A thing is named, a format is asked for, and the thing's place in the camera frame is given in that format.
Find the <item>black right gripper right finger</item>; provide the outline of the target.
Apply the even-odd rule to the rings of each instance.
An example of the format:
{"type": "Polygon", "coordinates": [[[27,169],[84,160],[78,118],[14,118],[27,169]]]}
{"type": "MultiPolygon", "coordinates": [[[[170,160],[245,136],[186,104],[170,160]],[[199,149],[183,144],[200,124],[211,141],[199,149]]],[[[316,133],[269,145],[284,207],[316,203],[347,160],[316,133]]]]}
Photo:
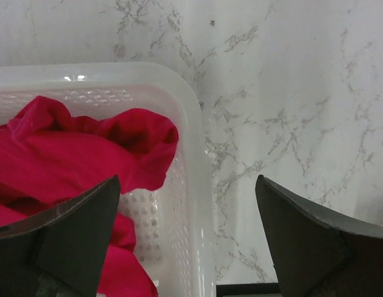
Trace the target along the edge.
{"type": "Polygon", "coordinates": [[[305,199],[263,175],[255,192],[282,296],[383,296],[383,226],[305,199]]]}

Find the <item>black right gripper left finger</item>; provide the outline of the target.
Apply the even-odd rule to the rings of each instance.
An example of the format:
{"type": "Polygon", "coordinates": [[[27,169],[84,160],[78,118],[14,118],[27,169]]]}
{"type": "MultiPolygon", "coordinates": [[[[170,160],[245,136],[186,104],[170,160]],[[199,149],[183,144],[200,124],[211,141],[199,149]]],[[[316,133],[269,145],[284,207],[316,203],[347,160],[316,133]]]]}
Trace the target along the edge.
{"type": "Polygon", "coordinates": [[[113,176],[73,199],[0,226],[0,296],[96,296],[120,188],[113,176]]]}

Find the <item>white plastic laundry basket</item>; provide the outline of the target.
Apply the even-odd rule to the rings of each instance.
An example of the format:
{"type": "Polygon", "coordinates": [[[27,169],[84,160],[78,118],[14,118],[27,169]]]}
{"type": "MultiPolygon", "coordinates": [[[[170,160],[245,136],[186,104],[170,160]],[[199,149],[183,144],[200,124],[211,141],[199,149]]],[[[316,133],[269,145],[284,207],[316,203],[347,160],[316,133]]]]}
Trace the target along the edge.
{"type": "Polygon", "coordinates": [[[149,62],[0,67],[0,124],[35,97],[105,119],[143,108],[170,119],[179,143],[164,185],[121,197],[136,226],[136,257],[160,296],[215,296],[212,181],[198,99],[171,69],[149,62]]]}

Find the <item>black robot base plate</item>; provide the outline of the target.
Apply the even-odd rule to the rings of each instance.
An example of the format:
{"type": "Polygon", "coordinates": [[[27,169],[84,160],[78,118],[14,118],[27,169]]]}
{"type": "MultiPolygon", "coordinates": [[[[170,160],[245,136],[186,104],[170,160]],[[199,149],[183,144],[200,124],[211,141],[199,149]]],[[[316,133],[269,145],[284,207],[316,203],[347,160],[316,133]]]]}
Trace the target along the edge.
{"type": "Polygon", "coordinates": [[[216,286],[217,297],[281,296],[278,283],[248,283],[216,286]]]}

